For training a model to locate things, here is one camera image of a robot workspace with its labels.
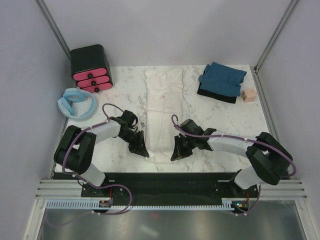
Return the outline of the white t shirt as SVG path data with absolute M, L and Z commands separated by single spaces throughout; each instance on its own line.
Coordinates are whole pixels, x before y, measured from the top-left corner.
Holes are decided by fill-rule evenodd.
M 147 87 L 145 144 L 148 160 L 169 163 L 175 147 L 176 130 L 171 116 L 183 116 L 183 70 L 145 71 Z

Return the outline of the black pink drawer box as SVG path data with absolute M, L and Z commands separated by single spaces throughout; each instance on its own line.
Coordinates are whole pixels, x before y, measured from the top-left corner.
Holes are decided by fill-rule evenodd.
M 113 87 L 110 65 L 102 45 L 71 50 L 70 64 L 71 77 L 81 90 L 99 93 Z

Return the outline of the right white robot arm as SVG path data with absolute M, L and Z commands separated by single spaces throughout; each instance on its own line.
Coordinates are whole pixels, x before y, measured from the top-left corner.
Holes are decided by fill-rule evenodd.
M 250 166 L 238 170 L 231 178 L 229 191 L 235 197 L 242 196 L 247 189 L 261 183 L 277 185 L 287 175 L 288 168 L 297 172 L 293 157 L 269 133 L 258 136 L 240 136 L 220 132 L 215 128 L 202 129 L 192 119 L 177 124 L 178 117 L 171 121 L 179 134 L 174 137 L 172 161 L 187 158 L 194 149 L 218 151 L 247 158 Z

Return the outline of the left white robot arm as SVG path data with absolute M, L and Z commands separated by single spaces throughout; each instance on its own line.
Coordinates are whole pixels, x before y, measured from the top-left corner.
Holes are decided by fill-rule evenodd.
M 81 129 L 69 126 L 62 136 L 53 160 L 73 176 L 92 185 L 92 191 L 99 197 L 106 196 L 110 185 L 105 181 L 106 175 L 93 163 L 95 145 L 109 138 L 120 138 L 128 143 L 130 153 L 148 158 L 144 132 L 138 130 L 138 117 L 131 111 L 124 110 L 121 116 L 109 117 L 106 121 L 92 127 Z

